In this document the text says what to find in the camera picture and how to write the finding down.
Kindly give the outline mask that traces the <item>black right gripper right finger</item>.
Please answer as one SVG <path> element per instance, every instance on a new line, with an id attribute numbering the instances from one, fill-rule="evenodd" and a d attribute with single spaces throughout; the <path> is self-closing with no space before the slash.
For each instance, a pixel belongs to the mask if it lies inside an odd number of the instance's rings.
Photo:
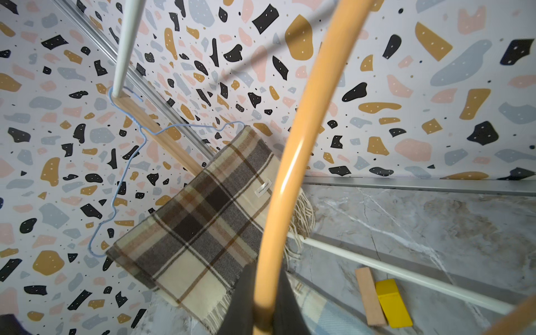
<path id="1" fill-rule="evenodd" d="M 274 310 L 275 335 L 310 335 L 284 270 L 280 271 Z"/>

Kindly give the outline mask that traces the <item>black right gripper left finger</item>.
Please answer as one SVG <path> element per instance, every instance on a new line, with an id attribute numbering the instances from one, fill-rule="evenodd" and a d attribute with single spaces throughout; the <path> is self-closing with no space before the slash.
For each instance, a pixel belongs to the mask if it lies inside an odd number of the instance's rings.
<path id="1" fill-rule="evenodd" d="M 255 275 L 255 263 L 245 266 L 234 287 L 230 306 L 217 335 L 252 335 Z"/>

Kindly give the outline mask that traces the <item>brown plaid fringed scarf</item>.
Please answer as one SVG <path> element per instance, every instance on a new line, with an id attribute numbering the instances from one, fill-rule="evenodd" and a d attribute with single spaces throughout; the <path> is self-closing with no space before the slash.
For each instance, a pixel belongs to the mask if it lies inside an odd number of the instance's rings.
<path id="1" fill-rule="evenodd" d="M 278 157 L 249 126 L 107 256 L 212 334 L 259 253 Z"/>

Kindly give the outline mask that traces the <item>light blue wire hanger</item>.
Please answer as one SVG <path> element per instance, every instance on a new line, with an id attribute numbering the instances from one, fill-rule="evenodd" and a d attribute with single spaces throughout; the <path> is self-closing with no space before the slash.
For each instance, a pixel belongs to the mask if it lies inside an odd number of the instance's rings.
<path id="1" fill-rule="evenodd" d="M 99 231 L 100 229 L 107 225 L 108 223 L 110 223 L 111 221 L 113 221 L 115 219 L 115 217 L 117 216 L 117 207 L 115 205 L 115 201 L 116 199 L 118 198 L 118 195 L 119 195 L 119 190 L 121 188 L 121 185 L 122 183 L 125 181 L 125 178 L 127 176 L 127 172 L 129 170 L 129 168 L 131 167 L 131 163 L 133 161 L 133 159 L 136 157 L 137 154 L 140 153 L 140 151 L 143 149 L 143 147 L 148 143 L 148 138 L 152 138 L 150 136 L 150 134 L 147 132 L 147 130 L 144 128 L 144 127 L 141 127 L 141 125 L 135 121 L 133 119 L 133 117 L 129 117 L 127 115 L 126 112 L 124 112 L 123 110 L 121 110 L 120 108 L 118 108 L 113 102 L 112 102 L 112 90 L 113 90 L 113 86 L 109 87 L 107 89 L 107 96 L 109 98 L 109 101 L 110 103 L 113 105 L 113 107 L 115 107 L 118 111 L 120 111 L 122 114 L 124 114 L 124 116 L 128 119 L 130 119 L 136 126 L 137 126 L 137 130 L 139 131 L 139 134 L 140 136 L 142 137 L 142 143 L 140 144 L 140 146 L 138 147 L 138 149 L 136 149 L 134 151 L 134 153 L 132 153 L 132 155 L 130 156 L 130 158 L 127 160 L 127 163 L 126 163 L 126 166 L 124 168 L 124 171 L 118 181 L 118 184 L 117 184 L 117 188 L 115 190 L 115 192 L 113 193 L 113 196 L 112 196 L 112 199 L 110 201 L 110 208 L 112 210 L 112 213 L 111 215 L 109 216 L 108 219 L 100 222 L 98 225 L 97 225 L 97 228 L 96 230 L 94 231 L 93 235 L 90 237 L 90 240 L 89 240 L 89 244 L 87 246 L 87 250 L 89 252 L 89 254 L 94 257 L 94 258 L 104 258 L 106 257 L 106 254 L 102 253 L 102 254 L 97 254 L 93 251 L 92 249 L 92 244 L 95 240 L 95 238 L 97 237 L 97 235 L 99 234 Z M 123 87 L 123 90 L 121 93 L 125 93 L 127 94 L 128 96 L 132 97 L 132 96 L 135 96 L 135 98 L 137 98 L 138 100 L 141 100 L 142 97 L 141 96 L 138 96 L 132 89 L 129 89 L 128 87 Z M 189 127 L 189 128 L 203 128 L 203 129 L 212 129 L 216 132 L 222 132 L 224 129 L 226 129 L 227 127 L 234 127 L 236 125 L 240 125 L 242 127 L 245 127 L 245 123 L 242 122 L 242 121 L 231 121 L 231 122 L 228 122 L 228 123 L 224 123 L 221 127 L 216 127 L 216 126 L 210 126 L 210 125 L 198 125 L 198 124 L 184 124 L 184 123 L 179 123 L 179 124 L 170 124 L 168 125 L 167 127 L 165 128 L 162 128 L 165 132 L 169 129 L 172 129 L 172 128 L 184 128 L 184 127 Z"/>

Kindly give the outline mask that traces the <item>orange plastic hanger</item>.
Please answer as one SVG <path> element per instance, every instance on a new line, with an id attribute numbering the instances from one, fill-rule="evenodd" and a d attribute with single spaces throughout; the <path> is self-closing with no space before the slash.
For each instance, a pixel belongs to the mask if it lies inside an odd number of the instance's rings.
<path id="1" fill-rule="evenodd" d="M 290 220 L 307 163 L 346 62 L 373 1 L 340 1 L 315 60 L 283 152 L 258 258 L 253 291 L 253 333 L 272 334 L 276 293 Z M 535 325 L 535 297 L 529 297 L 487 334 L 518 334 Z"/>

